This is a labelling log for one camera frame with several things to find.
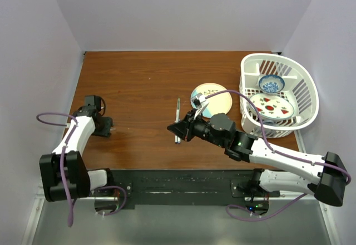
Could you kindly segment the thin green white pen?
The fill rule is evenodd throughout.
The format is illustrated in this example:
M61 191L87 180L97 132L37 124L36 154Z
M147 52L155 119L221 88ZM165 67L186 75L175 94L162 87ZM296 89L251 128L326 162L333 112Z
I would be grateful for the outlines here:
M177 104L176 104L176 113L175 113L175 123L179 121L180 118L180 98L177 99Z

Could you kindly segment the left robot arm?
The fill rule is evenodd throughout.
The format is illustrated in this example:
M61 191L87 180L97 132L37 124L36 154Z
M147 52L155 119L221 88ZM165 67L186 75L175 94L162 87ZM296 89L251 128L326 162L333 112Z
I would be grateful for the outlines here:
M85 198L95 189L102 196L110 196L115 191L108 168L89 171L82 159L91 136L111 135L113 120L105 117L105 112L102 97L86 96L84 105L69 115L71 122L63 140L52 153L41 156L39 168L47 201Z

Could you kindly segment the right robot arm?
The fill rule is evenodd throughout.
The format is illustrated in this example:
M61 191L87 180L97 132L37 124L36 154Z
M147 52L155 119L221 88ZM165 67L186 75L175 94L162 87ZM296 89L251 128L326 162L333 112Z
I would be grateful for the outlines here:
M198 137L224 149L235 161L264 164L281 170L281 174L264 170L248 182L248 191L259 197L265 192L290 191L314 196L330 206L343 205L348 184L347 170L341 158L333 153L306 154L269 144L263 139L236 129L236 124L223 113L205 121L194 111L167 126L184 141Z

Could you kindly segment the cream and blue plate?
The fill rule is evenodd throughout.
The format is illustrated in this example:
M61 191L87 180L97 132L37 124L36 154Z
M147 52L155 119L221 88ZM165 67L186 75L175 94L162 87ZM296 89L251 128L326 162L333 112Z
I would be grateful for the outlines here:
M224 90L226 90L226 88L220 84L204 83L197 86L192 91L191 98L197 95L198 93L202 93L205 97L207 97L209 95L212 95L213 93L224 91ZM233 105L233 99L229 92L218 94L217 96L209 98L208 101L209 101L209 105L202 113L202 115L205 118L211 118L213 115L218 113L228 114L228 112L231 110Z

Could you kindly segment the watermelon pattern plate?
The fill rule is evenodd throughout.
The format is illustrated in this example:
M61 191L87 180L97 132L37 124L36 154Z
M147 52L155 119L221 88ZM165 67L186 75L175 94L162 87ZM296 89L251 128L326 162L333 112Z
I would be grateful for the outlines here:
M258 93L249 98L263 119L281 121L294 115L293 105L278 95Z

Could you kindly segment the blue patterned bowl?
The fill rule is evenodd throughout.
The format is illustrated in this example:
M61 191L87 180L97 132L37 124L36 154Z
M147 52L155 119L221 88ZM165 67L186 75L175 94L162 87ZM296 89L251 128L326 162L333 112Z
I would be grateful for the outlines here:
M258 81L259 88L267 94L277 94L285 87L285 81L275 74L264 75Z

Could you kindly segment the white plastic basket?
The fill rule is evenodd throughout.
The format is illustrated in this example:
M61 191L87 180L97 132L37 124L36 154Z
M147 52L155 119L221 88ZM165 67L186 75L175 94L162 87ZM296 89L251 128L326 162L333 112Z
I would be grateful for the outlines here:
M315 83L309 72L298 62L277 54L252 53L241 61L239 90L241 125L247 133L261 136L264 132L268 138L285 137L291 132L311 125L319 112L319 96ZM263 119L249 99L250 96L264 93L258 81L264 75L275 74L285 81L284 89L278 95L289 101L294 107L290 119L274 121Z

